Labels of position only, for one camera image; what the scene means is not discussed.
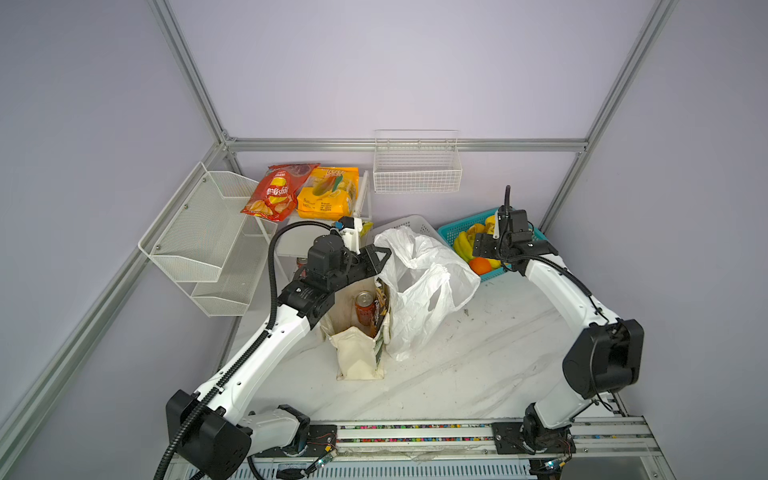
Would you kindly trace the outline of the red Coke can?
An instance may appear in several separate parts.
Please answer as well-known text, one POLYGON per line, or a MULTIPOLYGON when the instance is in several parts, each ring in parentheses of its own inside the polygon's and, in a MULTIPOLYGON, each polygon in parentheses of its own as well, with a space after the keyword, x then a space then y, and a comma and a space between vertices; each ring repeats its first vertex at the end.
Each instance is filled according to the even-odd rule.
POLYGON ((360 291, 354 300, 357 321, 364 327, 371 327, 376 320, 376 297, 371 291, 360 291))

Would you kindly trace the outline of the white plastic grocery bag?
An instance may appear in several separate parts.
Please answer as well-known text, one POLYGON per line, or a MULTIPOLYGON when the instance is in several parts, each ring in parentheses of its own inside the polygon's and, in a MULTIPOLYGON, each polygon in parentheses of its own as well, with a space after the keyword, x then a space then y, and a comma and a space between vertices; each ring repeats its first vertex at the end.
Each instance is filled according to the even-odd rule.
POLYGON ((386 351, 403 362, 424 349, 446 317, 465 307, 481 279, 439 239, 407 226, 384 230, 374 245, 392 252, 379 274, 390 292, 386 351))

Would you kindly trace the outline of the canvas floral tote bag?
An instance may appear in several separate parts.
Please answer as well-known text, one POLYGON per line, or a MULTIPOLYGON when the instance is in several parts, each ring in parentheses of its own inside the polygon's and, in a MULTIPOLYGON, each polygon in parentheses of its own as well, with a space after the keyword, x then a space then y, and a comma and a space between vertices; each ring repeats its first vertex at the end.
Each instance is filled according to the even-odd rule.
POLYGON ((335 300, 320 329, 335 349, 337 379, 382 380, 382 358, 390 342, 389 288, 378 278, 362 280, 338 292, 335 300), (376 297, 376 320, 371 327, 360 325, 356 318, 354 300, 360 291, 371 291, 376 297))

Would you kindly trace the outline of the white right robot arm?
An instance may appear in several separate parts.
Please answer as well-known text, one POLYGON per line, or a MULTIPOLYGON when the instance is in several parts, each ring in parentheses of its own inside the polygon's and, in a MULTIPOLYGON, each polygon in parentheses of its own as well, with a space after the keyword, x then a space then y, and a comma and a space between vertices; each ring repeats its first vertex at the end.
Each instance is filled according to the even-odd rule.
POLYGON ((573 343, 562 360, 562 378, 530 404, 520 431, 522 447, 539 453, 567 439, 572 421, 602 393, 639 379, 644 329, 604 306, 566 266, 557 249, 537 239, 527 213, 502 205, 492 233, 478 233, 473 255, 500 262, 541 290, 566 321, 573 343))

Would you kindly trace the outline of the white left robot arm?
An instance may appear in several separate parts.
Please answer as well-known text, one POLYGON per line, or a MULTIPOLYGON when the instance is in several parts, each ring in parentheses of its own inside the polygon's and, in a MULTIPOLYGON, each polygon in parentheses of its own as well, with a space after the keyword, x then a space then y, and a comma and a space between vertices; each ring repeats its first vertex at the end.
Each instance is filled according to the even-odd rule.
POLYGON ((283 289, 270 287, 269 315, 249 343, 195 392, 179 390, 169 399, 169 444, 155 478, 165 478, 175 455, 199 476, 228 479, 255 453, 290 445, 302 450, 306 416, 286 406, 258 416, 248 407, 280 361, 334 306, 337 292, 379 275, 391 256, 388 247, 351 249, 334 228, 318 237, 303 271, 283 289))

